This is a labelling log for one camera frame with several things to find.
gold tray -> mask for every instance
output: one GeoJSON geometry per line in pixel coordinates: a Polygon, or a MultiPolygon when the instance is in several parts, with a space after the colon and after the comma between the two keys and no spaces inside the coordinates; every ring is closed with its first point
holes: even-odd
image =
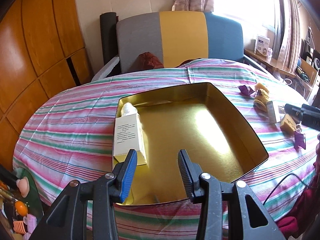
{"type": "Polygon", "coordinates": [[[268,159],[246,119],[211,83],[150,90],[121,98],[140,114],[147,164],[137,166],[124,204],[142,205],[185,199],[178,152],[217,179],[233,182],[268,159]]]}

chair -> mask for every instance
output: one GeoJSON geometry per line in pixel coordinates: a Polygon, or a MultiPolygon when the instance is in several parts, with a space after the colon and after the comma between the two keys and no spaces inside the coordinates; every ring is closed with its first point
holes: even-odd
{"type": "Polygon", "coordinates": [[[241,25],[212,13],[166,11],[136,15],[119,21],[116,34],[119,55],[92,81],[105,78],[118,62],[121,73],[139,71],[135,61],[147,51],[157,56],[165,68],[188,59],[219,58],[246,62],[268,73],[244,55],[241,25]]]}

purple wrapper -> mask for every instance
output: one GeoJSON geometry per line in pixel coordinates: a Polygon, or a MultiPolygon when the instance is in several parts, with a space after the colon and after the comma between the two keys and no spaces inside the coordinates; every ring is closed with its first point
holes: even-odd
{"type": "Polygon", "coordinates": [[[243,85],[243,86],[238,86],[239,90],[241,91],[242,94],[249,96],[252,93],[254,93],[253,89],[249,86],[243,85]]]}
{"type": "Polygon", "coordinates": [[[302,147],[306,149],[306,136],[304,133],[299,133],[297,131],[294,132],[294,147],[302,147]]]}

cardboard box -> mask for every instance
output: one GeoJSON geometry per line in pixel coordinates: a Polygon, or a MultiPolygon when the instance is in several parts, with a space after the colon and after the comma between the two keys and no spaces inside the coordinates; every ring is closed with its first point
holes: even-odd
{"type": "Polygon", "coordinates": [[[269,49],[269,43],[270,39],[268,37],[258,35],[254,46],[254,52],[266,57],[269,49]]]}
{"type": "Polygon", "coordinates": [[[143,143],[142,126],[138,114],[116,118],[113,156],[118,162],[123,162],[130,149],[138,154],[138,164],[146,164],[143,143]]]}
{"type": "Polygon", "coordinates": [[[269,123],[277,123],[280,122],[280,114],[278,104],[275,101],[267,102],[269,123]]]}

tablecloth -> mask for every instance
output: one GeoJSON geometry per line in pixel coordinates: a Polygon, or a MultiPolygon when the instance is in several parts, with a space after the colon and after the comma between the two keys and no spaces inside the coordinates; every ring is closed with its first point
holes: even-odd
{"type": "MultiPolygon", "coordinates": [[[[71,180],[92,181],[112,170],[113,128],[120,98],[195,82],[215,85],[246,118],[268,151],[269,159],[243,178],[261,201],[286,174],[293,172],[305,183],[311,181],[318,132],[303,127],[307,148],[295,149],[293,137],[284,135],[279,124],[270,125],[267,113],[253,107],[254,95],[242,95],[238,86],[262,82],[279,105],[301,106],[306,103],[303,97],[251,66],[219,59],[122,74],[59,93],[25,125],[15,147],[13,165],[31,172],[41,199],[50,205],[71,180]]],[[[304,188],[293,176],[277,188],[265,205],[275,221],[290,211],[304,188]]],[[[223,207],[223,224],[227,225],[226,203],[223,207]]],[[[200,208],[189,200],[155,206],[116,206],[119,237],[195,239],[200,208]]],[[[88,204],[87,226],[92,226],[92,203],[88,204]]]]}

